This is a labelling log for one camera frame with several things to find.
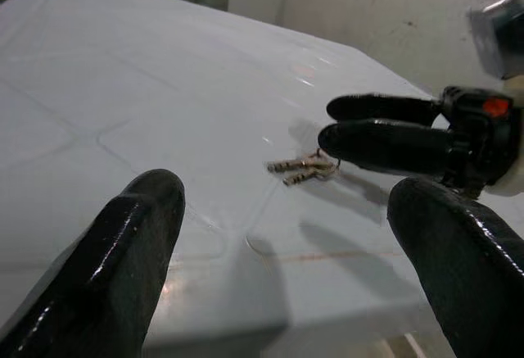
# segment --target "keys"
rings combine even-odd
[[[268,163],[267,168],[269,172],[275,173],[303,170],[297,174],[289,175],[283,180],[286,186],[292,186],[294,184],[300,184],[311,178],[326,179],[329,175],[335,173],[338,170],[340,164],[340,160],[336,164],[331,162],[319,148],[315,153],[301,159],[291,159]]]

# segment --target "white table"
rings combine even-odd
[[[315,149],[330,99],[368,91],[427,97],[353,48],[179,0],[7,1],[0,322],[110,198],[166,168],[187,209],[151,355],[339,356],[435,329],[385,217],[398,178],[344,164],[285,188],[264,169]],[[524,231],[521,197],[485,202]]]

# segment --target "floor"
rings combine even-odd
[[[230,0],[230,11],[354,46],[421,88],[500,88],[477,60],[470,7],[484,0]]]

